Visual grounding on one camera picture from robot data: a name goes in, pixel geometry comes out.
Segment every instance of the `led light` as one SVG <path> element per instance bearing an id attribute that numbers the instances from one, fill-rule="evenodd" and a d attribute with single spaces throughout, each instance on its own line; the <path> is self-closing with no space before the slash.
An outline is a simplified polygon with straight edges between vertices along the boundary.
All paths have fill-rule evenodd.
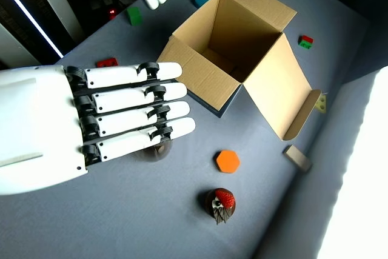
<path id="1" fill-rule="evenodd" d="M 35 19 L 32 17 L 32 15 L 28 12 L 28 10 L 24 7 L 23 3 L 20 0 L 14 0 L 16 4 L 19 6 L 19 8 L 23 11 L 23 13 L 28 17 L 30 22 L 36 27 L 36 29 L 39 31 L 39 33 L 43 36 L 43 38 L 48 42 L 48 44 L 53 48 L 53 50 L 58 54 L 60 58 L 63 58 L 62 53 L 58 50 L 58 48 L 54 45 L 52 40 L 49 38 L 49 36 L 46 35 L 46 33 L 43 31 L 41 26 L 35 21 Z"/>

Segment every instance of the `open cardboard box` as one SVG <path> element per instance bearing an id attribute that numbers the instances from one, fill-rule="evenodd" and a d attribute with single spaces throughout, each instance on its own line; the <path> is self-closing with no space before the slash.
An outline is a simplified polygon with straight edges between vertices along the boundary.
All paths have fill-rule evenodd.
<path id="1" fill-rule="evenodd" d="M 178 81 L 216 112 L 243 84 L 275 133 L 291 140 L 321 94 L 282 32 L 295 15 L 277 0 L 209 0 L 173 32 L 158 61 L 180 63 Z"/>

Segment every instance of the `orange hexagonal block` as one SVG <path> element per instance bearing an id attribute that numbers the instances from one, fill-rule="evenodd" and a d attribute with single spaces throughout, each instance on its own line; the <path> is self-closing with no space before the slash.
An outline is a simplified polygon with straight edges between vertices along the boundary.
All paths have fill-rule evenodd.
<path id="1" fill-rule="evenodd" d="M 221 172 L 234 173 L 240 165 L 240 160 L 236 152 L 223 150 L 216 159 L 218 168 Z"/>

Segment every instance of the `strawberry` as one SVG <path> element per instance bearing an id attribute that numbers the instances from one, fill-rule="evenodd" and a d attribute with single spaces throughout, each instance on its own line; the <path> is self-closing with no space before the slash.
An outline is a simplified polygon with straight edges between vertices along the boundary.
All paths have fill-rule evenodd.
<path id="1" fill-rule="evenodd" d="M 216 190 L 215 194 L 225 208 L 230 209 L 235 205 L 235 198 L 231 193 L 222 190 Z"/>

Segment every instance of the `table surface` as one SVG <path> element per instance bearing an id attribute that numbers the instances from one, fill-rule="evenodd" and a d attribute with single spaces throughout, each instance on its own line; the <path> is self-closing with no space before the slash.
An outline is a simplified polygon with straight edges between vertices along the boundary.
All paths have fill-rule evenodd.
<path id="1" fill-rule="evenodd" d="M 285 29 L 315 89 L 329 92 L 350 64 L 368 22 L 337 0 L 280 0 L 298 11 Z M 94 67 L 157 59 L 168 37 L 194 11 L 191 0 L 168 0 L 155 11 L 139 0 L 143 23 L 118 15 L 58 64 Z M 314 39 L 310 50 L 299 35 Z M 196 130 L 174 141 L 169 155 L 150 163 L 135 154 L 89 167 L 83 177 L 36 192 L 0 197 L 1 258 L 249 258 L 296 173 L 280 141 L 242 89 L 217 118 L 189 96 Z M 305 152 L 323 116 L 314 110 L 292 141 Z M 234 174 L 218 171 L 213 156 L 238 153 Z M 207 190 L 225 187 L 236 197 L 227 224 L 201 207 Z"/>

